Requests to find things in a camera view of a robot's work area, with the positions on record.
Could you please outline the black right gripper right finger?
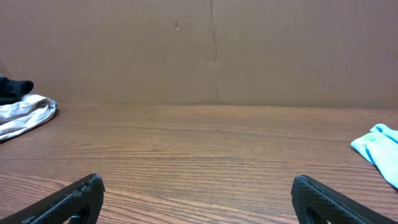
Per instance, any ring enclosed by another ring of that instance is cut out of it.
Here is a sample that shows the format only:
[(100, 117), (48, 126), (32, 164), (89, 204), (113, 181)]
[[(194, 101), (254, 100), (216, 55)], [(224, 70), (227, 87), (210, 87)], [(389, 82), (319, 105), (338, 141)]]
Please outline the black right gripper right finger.
[(307, 175), (295, 177), (291, 196), (300, 224), (397, 224)]

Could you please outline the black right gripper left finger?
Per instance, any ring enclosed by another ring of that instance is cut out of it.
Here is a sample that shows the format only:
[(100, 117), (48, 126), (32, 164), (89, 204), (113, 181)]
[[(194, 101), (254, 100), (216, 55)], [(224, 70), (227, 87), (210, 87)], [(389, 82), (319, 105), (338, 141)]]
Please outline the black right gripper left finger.
[(98, 174), (86, 177), (1, 219), (2, 224), (96, 224), (105, 187)]

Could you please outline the light blue t-shirt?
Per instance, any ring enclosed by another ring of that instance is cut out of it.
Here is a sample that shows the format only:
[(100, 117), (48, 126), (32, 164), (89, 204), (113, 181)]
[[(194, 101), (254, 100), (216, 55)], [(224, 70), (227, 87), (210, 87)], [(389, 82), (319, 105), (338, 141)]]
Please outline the light blue t-shirt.
[(355, 139), (351, 147), (376, 166), (386, 182), (397, 189), (397, 130), (376, 124), (369, 133)]

